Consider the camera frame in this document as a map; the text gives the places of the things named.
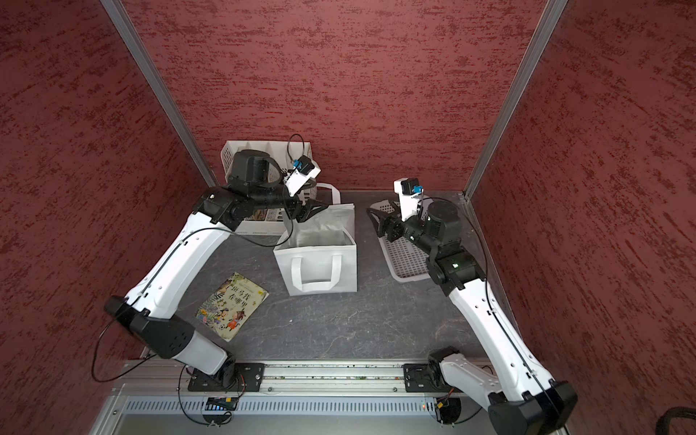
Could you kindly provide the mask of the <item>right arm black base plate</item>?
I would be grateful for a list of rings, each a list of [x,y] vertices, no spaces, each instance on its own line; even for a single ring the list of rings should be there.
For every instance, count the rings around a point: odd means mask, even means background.
[[[407,393],[448,393],[438,364],[404,364],[403,380]]]

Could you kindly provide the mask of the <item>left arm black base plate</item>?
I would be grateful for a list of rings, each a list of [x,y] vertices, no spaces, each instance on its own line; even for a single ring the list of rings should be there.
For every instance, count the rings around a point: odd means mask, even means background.
[[[214,375],[195,369],[187,389],[192,393],[258,393],[265,369],[261,362],[227,362]]]

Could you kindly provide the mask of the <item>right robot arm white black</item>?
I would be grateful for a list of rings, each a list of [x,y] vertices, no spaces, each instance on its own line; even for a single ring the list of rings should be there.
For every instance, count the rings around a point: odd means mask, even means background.
[[[465,317],[492,367],[486,372],[448,347],[430,355],[431,379],[469,396],[498,434],[565,432],[578,402],[576,391],[538,362],[509,322],[489,290],[487,266],[462,245],[458,207],[433,199],[404,219],[400,204],[391,206],[391,213],[367,210],[377,236],[403,239],[425,253],[432,281]]]

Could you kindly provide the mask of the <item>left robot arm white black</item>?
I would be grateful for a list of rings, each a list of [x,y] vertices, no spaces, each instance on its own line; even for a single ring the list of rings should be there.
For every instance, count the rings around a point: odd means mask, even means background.
[[[232,356],[178,317],[179,302],[215,250],[254,213],[281,208],[291,222],[302,223],[326,210],[326,204],[298,195],[320,172],[306,155],[284,170],[266,152],[240,150],[228,183],[202,194],[162,258],[125,297],[111,297],[106,312],[159,358],[190,366],[221,390],[230,389],[237,380]]]

